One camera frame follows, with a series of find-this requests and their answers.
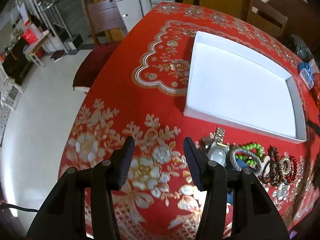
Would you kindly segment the metal staircase railing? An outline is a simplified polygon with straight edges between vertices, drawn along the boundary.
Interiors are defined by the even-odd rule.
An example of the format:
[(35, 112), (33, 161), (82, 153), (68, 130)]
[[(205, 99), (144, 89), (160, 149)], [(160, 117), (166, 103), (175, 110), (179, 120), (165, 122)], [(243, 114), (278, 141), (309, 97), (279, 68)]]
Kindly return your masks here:
[(70, 46), (67, 43), (72, 35), (62, 18), (62, 15), (57, 7), (59, 0), (23, 0), (29, 12), (36, 16), (47, 29), (57, 38), (59, 44), (65, 52), (70, 51)]

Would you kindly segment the white shallow tray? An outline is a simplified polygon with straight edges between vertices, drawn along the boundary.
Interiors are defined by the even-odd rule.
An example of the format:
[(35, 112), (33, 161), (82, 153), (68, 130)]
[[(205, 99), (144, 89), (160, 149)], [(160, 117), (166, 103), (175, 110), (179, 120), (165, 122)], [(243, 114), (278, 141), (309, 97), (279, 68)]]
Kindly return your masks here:
[(300, 144), (303, 103), (293, 76), (261, 53), (199, 31), (184, 115)]

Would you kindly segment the blue plastic hair claw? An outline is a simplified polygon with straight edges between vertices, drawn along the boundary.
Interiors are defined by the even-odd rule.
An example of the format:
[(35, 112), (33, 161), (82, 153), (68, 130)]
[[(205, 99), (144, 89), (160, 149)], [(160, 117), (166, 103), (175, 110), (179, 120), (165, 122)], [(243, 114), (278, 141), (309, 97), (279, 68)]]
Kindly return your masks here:
[[(247, 167), (247, 164), (244, 161), (242, 161), (241, 159), (236, 159), (236, 163), (239, 165), (241, 170), (243, 168)], [(227, 166), (226, 167), (231, 170), (235, 169), (229, 158), (227, 158)], [(230, 205), (233, 205), (233, 195), (234, 195), (233, 189), (227, 188), (227, 203)]]

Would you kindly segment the blue white tissue pack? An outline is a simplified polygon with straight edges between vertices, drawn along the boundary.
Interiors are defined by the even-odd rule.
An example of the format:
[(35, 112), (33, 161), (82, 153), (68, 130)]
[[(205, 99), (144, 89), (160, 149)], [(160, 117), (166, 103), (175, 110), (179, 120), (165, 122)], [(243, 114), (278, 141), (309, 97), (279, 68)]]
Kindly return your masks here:
[(298, 71), (308, 90), (311, 90), (314, 86), (314, 75), (319, 73), (319, 67), (315, 59), (311, 59), (309, 62), (300, 62)]

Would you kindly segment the wooden chair with jacket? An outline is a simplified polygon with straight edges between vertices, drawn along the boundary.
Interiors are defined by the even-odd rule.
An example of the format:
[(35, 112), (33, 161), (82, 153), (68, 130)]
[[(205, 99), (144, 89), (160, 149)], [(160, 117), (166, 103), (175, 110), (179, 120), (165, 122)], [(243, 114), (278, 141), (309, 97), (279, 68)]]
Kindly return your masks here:
[(99, 46), (97, 34), (119, 29), (122, 36), (127, 28), (117, 8), (116, 0), (80, 0), (94, 45)]

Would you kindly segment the white jacket on chair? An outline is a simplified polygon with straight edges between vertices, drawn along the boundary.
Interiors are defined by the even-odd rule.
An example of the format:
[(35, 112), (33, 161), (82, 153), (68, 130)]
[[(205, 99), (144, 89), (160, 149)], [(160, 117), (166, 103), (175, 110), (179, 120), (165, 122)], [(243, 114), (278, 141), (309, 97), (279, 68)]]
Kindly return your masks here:
[(129, 33), (134, 26), (151, 10), (150, 0), (110, 0), (115, 1)]

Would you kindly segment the red floral tablecloth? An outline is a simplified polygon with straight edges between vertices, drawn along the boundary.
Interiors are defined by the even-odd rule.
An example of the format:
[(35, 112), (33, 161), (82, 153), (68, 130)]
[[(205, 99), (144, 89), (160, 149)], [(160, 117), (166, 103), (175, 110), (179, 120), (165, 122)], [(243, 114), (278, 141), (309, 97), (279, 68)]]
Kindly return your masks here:
[(299, 58), (275, 38), (224, 13), (163, 2), (121, 41), (90, 88), (66, 143), (60, 172), (93, 167), (127, 136), (135, 156), (123, 188), (113, 194), (123, 239), (193, 239), (205, 194), (197, 190), (183, 139), (199, 143), (217, 126), (183, 115), (191, 50), (198, 31), (228, 38), (289, 71), (306, 115), (318, 109), (297, 73)]

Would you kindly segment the white ornate chair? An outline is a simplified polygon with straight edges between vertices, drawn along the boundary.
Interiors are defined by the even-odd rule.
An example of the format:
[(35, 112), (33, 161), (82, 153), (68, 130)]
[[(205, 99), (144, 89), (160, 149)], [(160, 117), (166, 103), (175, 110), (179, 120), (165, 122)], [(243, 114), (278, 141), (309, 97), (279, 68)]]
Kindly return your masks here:
[[(17, 103), (21, 94), (24, 93), (22, 86), (18, 85), (12, 77), (10, 77), (4, 70), (1, 64), (1, 74), (3, 75), (3, 82), (1, 84), (1, 105), (7, 107), (11, 111), (16, 111)], [(13, 99), (10, 96), (12, 89), (17, 90), (17, 94)]]

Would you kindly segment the red bag on shelf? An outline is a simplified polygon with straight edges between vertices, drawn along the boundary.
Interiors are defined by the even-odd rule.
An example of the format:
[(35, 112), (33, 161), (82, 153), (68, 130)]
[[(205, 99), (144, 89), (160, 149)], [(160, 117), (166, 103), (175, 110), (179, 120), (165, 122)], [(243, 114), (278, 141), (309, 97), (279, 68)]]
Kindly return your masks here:
[(34, 34), (33, 30), (28, 28), (23, 34), (22, 34), (23, 39), (27, 42), (27, 44), (33, 44), (35, 43), (38, 38)]

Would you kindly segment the dark round folded table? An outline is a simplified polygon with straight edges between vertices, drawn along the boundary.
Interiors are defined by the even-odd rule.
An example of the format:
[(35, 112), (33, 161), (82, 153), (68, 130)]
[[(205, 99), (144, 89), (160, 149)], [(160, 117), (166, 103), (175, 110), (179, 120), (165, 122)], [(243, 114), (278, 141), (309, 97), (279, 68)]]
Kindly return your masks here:
[(282, 38), (291, 34), (297, 35), (303, 41), (314, 39), (318, 16), (312, 7), (304, 0), (268, 0), (269, 6), (287, 17)]

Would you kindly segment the wooden chair far side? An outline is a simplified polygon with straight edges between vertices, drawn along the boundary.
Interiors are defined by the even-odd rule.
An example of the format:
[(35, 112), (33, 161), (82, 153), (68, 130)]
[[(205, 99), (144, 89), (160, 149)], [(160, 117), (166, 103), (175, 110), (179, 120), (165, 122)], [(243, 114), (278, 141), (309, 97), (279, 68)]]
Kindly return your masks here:
[(287, 17), (262, 0), (249, 0), (246, 22), (279, 38), (287, 24)]

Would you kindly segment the black hair tie white flower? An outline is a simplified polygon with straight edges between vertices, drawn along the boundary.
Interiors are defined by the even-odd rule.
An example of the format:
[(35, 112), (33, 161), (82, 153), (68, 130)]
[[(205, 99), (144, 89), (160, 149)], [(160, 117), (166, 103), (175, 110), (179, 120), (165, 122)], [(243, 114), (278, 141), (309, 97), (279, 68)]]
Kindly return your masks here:
[(261, 179), (267, 179), (271, 175), (271, 158), (269, 155), (264, 156), (262, 162)]

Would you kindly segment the black plastic bag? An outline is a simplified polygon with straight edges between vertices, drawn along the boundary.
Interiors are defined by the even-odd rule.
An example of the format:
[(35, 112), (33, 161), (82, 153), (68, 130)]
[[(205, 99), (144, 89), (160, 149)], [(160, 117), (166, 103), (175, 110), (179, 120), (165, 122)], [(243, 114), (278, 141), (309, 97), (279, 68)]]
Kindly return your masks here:
[(299, 36), (291, 34), (288, 37), (287, 44), (289, 50), (294, 52), (302, 61), (310, 62), (313, 59), (310, 49)]

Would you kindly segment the silver metal wristwatch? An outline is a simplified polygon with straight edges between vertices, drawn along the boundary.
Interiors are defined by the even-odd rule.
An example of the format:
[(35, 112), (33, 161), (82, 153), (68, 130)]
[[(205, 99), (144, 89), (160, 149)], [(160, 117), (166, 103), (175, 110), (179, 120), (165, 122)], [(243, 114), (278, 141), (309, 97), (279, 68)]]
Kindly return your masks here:
[(227, 166), (227, 157), (230, 149), (229, 144), (224, 144), (225, 130), (218, 127), (215, 133), (210, 132), (208, 137), (203, 137), (204, 151), (209, 160), (219, 163), (221, 166)]

